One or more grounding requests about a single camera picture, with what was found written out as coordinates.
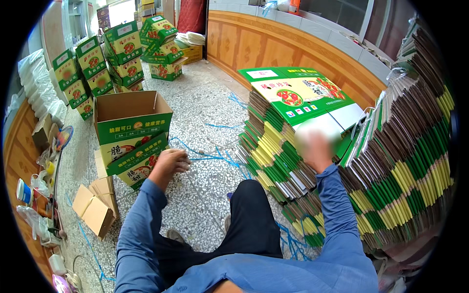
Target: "orange bottle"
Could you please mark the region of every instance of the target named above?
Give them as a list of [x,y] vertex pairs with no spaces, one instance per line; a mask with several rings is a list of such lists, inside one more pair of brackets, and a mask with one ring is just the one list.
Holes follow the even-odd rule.
[[288,8],[288,13],[300,15],[300,1],[301,0],[290,0],[290,7]]

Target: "printed fruit box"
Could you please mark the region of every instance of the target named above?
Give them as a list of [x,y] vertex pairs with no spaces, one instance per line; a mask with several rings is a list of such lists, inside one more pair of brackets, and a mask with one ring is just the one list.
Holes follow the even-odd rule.
[[176,37],[177,28],[162,16],[155,16],[145,20],[140,30],[140,38],[145,38],[142,44],[151,45],[152,41],[161,46]]
[[95,100],[95,128],[104,166],[152,136],[169,132],[173,111],[157,91],[110,94]]
[[143,60],[147,60],[148,63],[171,64],[184,56],[184,52],[174,41],[164,43],[160,47],[157,47],[156,44],[152,44],[145,52]]
[[161,133],[108,166],[107,174],[117,175],[134,190],[150,175],[159,154],[169,149],[166,134]]
[[83,75],[89,80],[93,75],[106,68],[104,55],[96,36],[78,45],[75,50]]
[[83,120],[87,120],[90,116],[93,115],[93,99],[89,97],[86,101],[78,105],[76,109],[80,113]]
[[142,79],[144,72],[139,58],[132,59],[124,65],[109,65],[109,73],[113,82],[120,86],[130,86],[137,80]]
[[[252,68],[238,71],[294,129],[306,120],[327,114],[329,120],[336,120],[338,127],[346,130],[363,113],[337,85],[312,68]],[[333,114],[341,108],[343,110],[339,116]]]
[[172,64],[148,64],[151,78],[163,79],[172,82],[182,74],[182,63],[187,57],[180,58]]
[[52,61],[52,66],[61,90],[65,90],[79,78],[80,70],[70,49],[55,58]]
[[140,90],[144,90],[144,86],[143,86],[142,81],[144,81],[143,78],[142,78],[141,80],[138,80],[136,83],[131,84],[131,85],[128,86],[128,87],[120,86],[120,85],[118,85],[117,83],[113,83],[113,85],[114,85],[114,90],[115,90],[117,93],[119,93],[119,92],[129,92],[129,91],[140,91]]
[[105,55],[114,66],[125,64],[142,54],[137,22],[117,25],[104,33]]
[[113,83],[107,69],[100,71],[98,74],[90,78],[88,80],[88,84],[95,97],[104,95],[113,88]]
[[83,83],[81,79],[79,79],[65,89],[64,93],[70,103],[70,107],[75,109],[90,97],[90,88],[87,84]]

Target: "hand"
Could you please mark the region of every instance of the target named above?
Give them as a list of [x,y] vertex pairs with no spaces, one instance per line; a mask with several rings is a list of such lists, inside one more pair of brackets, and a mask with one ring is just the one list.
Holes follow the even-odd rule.
[[321,132],[314,131],[307,137],[303,160],[318,174],[332,164],[331,146]]
[[189,170],[191,161],[184,150],[168,149],[160,153],[148,179],[153,181],[163,192],[175,173]]

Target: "terrazzo floor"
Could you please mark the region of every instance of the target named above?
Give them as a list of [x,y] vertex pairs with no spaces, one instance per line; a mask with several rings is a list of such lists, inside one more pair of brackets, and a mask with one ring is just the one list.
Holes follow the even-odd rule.
[[[144,62],[143,68],[144,89],[158,90],[174,111],[170,138],[177,137],[193,150],[207,154],[216,154],[215,147],[222,145],[226,148],[219,147],[220,151],[227,150],[234,157],[237,135],[248,116],[247,111],[228,96],[233,92],[248,102],[246,88],[205,60],[184,65],[183,75],[173,82],[152,79]],[[234,128],[215,128],[205,123]],[[76,110],[68,109],[65,125],[72,125],[74,134],[62,151],[56,183],[56,197],[68,235],[62,242],[61,252],[66,267],[80,277],[83,292],[101,292],[101,288],[103,292],[113,292],[117,239],[137,192],[113,176],[121,218],[114,222],[107,236],[99,240],[71,208],[80,184],[88,186],[97,178],[94,151],[99,149],[98,138],[92,120],[83,121]],[[170,146],[183,149],[185,146],[181,141],[173,139]],[[188,152],[189,157],[200,157]],[[195,251],[213,251],[225,235],[224,218],[230,213],[226,194],[234,191],[243,179],[240,170],[226,161],[194,161],[190,170],[175,175],[167,188],[168,205],[162,212],[160,233],[164,235],[168,229],[176,229]],[[275,199],[271,195],[268,199],[274,218],[302,239],[283,217]],[[316,256],[312,249],[306,249],[306,254],[312,258]],[[290,256],[285,246],[284,257]]]

